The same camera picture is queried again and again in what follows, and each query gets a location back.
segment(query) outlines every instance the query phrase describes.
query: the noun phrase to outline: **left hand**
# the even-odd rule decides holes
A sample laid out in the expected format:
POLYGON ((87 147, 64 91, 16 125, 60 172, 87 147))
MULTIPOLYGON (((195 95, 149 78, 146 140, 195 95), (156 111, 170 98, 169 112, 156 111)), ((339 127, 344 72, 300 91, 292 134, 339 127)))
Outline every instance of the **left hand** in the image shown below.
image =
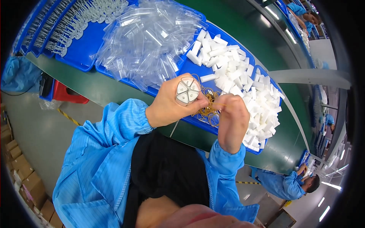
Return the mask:
POLYGON ((182 106, 176 102, 175 95, 177 84, 181 78, 193 77, 189 73, 165 81, 159 89, 153 103, 146 108, 146 117, 151 127, 161 127, 172 124, 181 118, 195 114, 199 109, 208 106, 208 99, 199 93, 197 99, 188 106, 182 106))

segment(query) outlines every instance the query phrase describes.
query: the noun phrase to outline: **finger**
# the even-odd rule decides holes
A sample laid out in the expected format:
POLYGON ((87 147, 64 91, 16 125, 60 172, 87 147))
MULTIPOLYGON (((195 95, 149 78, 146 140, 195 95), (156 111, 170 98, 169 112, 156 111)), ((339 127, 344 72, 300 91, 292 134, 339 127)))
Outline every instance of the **finger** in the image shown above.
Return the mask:
POLYGON ((213 102, 213 108, 217 109, 217 110, 224 110, 225 105, 222 104, 227 104, 228 100, 233 97, 233 94, 229 93, 229 94, 223 94, 219 97, 217 97, 214 102, 213 102))

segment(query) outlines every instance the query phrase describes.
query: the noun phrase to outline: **blue smock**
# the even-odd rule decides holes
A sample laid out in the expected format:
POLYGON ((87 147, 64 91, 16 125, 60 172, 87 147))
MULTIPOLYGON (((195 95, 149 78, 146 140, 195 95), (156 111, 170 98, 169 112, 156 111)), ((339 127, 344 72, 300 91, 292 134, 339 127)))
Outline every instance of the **blue smock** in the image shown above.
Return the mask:
MULTIPOLYGON (((301 7, 301 6, 299 6, 295 3, 289 3, 287 5, 287 7, 289 7, 295 13, 295 15, 297 15, 297 16, 300 16, 300 15, 303 15, 303 14, 307 13, 306 10, 303 7, 301 7)), ((311 37, 311 31, 312 31, 312 27, 314 25, 312 23, 308 22, 308 21, 304 22, 304 24, 306 25, 306 28, 307 28, 307 31, 308 31, 308 37, 311 37)))
POLYGON ((335 122, 334 122, 335 120, 333 119, 333 116, 332 115, 330 115, 330 114, 326 114, 326 121, 325 121, 325 123, 324 123, 324 125, 330 125, 330 124, 334 124, 335 122))
POLYGON ((258 169, 257 176, 269 193, 281 199, 296 200, 306 193, 300 185, 300 182, 303 183, 302 178, 298 178, 296 171, 292 171, 289 176, 284 176, 272 171, 258 169))
MULTIPOLYGON (((76 128, 53 191, 53 204, 65 227, 121 227, 132 152, 139 135, 153 130, 147 107, 137 99, 120 106, 110 103, 101 122, 86 121, 76 128)), ((259 205, 243 206, 235 184, 237 170, 244 166, 245 146, 229 154, 216 140, 208 159, 204 151, 197 149, 197 153, 205 164, 210 208, 252 223, 259 205)))

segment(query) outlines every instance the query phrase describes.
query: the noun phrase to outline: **plastic packaging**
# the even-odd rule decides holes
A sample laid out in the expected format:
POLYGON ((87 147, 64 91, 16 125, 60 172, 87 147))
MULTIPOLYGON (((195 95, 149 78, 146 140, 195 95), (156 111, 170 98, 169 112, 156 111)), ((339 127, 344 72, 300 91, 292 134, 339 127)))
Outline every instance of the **plastic packaging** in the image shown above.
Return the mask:
POLYGON ((169 0, 141 0, 105 29, 95 56, 116 80, 129 78, 141 91, 176 77, 178 66, 201 28, 202 16, 169 0))

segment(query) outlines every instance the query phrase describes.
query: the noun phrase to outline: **right hand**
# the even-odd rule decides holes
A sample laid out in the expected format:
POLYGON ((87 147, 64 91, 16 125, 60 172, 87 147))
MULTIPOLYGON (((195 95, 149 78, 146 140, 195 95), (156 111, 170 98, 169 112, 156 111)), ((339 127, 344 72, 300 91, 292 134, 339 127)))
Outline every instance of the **right hand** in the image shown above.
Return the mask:
POLYGON ((215 99, 213 108, 221 110, 218 128, 219 145, 224 151, 236 154, 249 125, 250 114, 246 105, 240 96, 224 94, 215 99))

